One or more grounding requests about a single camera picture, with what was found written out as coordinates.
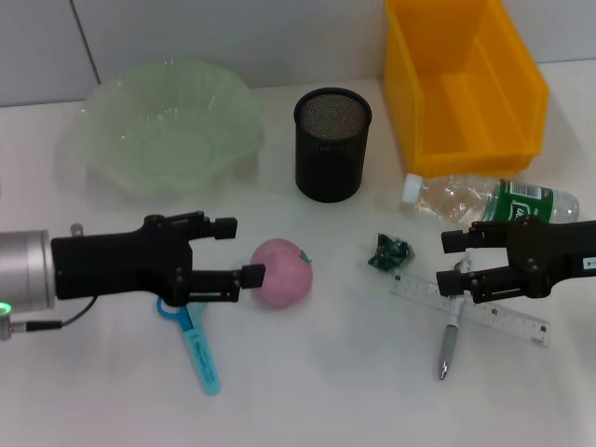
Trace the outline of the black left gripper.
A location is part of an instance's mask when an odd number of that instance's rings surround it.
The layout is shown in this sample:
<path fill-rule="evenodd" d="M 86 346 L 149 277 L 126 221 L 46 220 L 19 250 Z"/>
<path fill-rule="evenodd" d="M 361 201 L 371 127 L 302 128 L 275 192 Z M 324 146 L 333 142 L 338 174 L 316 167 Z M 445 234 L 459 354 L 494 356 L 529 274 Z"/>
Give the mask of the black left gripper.
<path fill-rule="evenodd" d="M 236 235 L 236 218 L 212 220 L 197 211 L 171 217 L 149 215 L 139 229 L 128 233 L 54 238 L 50 246 L 57 298 L 148 291 L 170 306 L 236 303 L 242 290 L 263 286 L 265 266 L 192 272 L 190 247 L 194 239 Z"/>

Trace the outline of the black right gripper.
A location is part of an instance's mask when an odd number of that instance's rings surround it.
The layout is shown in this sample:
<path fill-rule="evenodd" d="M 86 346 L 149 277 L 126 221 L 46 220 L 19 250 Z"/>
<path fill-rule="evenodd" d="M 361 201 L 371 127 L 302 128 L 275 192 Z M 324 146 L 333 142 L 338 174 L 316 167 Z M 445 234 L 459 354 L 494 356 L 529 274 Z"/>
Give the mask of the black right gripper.
<path fill-rule="evenodd" d="M 467 231 L 441 234 L 444 253 L 507 248 L 509 267 L 436 274 L 440 294 L 468 292 L 475 304 L 517 296 L 544 298 L 567 279 L 595 275 L 595 222 L 545 223 L 525 217 L 513 223 L 474 222 Z"/>

